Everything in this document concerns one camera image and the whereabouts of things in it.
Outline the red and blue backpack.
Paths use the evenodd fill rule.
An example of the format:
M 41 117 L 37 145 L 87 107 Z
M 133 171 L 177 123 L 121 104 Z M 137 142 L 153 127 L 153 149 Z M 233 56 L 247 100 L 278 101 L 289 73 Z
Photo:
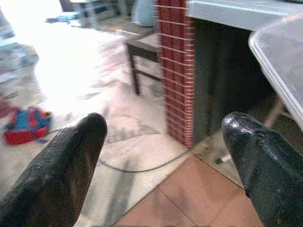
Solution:
M 20 145 L 46 136 L 51 128 L 52 113 L 38 107 L 16 109 L 4 127 L 8 145 Z

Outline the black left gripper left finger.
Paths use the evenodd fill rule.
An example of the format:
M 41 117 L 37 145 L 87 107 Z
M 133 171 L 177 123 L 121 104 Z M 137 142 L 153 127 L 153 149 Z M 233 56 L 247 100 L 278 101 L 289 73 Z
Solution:
M 98 113 L 61 129 L 0 199 L 0 227 L 73 227 L 106 136 Z

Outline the pale blue water jug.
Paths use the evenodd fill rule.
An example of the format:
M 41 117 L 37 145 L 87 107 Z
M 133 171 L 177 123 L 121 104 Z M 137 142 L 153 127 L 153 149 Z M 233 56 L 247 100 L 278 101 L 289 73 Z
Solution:
M 132 22 L 141 27 L 154 27 L 156 16 L 153 0 L 135 0 L 131 14 Z

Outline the dark wooden chair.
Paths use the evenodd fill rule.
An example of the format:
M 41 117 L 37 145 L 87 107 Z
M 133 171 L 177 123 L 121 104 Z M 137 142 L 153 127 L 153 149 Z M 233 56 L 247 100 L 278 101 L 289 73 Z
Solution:
M 140 82 L 138 78 L 139 74 L 144 75 L 157 82 L 161 82 L 162 79 L 161 76 L 155 76 L 137 69 L 134 59 L 135 57 L 141 57 L 143 59 L 158 63 L 158 54 L 160 48 L 158 45 L 157 33 L 154 29 L 149 30 L 143 34 L 136 35 L 127 39 L 125 45 L 130 62 L 134 91 L 137 95 L 140 95 Z

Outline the grey plastic bag bundle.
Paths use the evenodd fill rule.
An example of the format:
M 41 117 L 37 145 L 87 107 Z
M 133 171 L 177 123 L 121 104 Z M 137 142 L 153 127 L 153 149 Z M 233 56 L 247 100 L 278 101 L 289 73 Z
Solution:
M 30 66 L 38 60 L 33 46 L 19 43 L 0 46 L 0 74 Z

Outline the red brick counter base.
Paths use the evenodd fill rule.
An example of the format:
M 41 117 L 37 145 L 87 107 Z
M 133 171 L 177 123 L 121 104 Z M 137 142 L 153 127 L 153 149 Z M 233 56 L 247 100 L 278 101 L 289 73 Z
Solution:
M 195 29 L 186 15 L 187 0 L 154 0 L 154 5 L 167 130 L 189 148 L 194 119 Z

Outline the blue cloth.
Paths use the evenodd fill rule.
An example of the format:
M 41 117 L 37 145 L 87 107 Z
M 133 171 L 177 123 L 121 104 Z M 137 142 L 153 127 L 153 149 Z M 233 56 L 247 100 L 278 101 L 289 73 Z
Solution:
M 70 23 L 72 20 L 78 19 L 79 13 L 77 12 L 62 12 L 56 17 L 47 18 L 46 23 L 57 23 L 57 22 L 67 22 Z

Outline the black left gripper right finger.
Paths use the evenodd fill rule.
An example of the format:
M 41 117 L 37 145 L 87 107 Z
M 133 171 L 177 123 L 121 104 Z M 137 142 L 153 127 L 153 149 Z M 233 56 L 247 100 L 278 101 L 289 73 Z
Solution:
M 303 227 L 303 156 L 252 116 L 222 120 L 223 140 L 265 227 Z

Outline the white kitchen countertop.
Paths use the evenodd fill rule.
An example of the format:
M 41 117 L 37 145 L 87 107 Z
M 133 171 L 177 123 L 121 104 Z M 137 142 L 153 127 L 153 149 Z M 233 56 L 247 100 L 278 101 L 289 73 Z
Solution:
M 303 14 L 303 3 L 287 0 L 188 0 L 186 16 L 256 31 L 287 16 Z

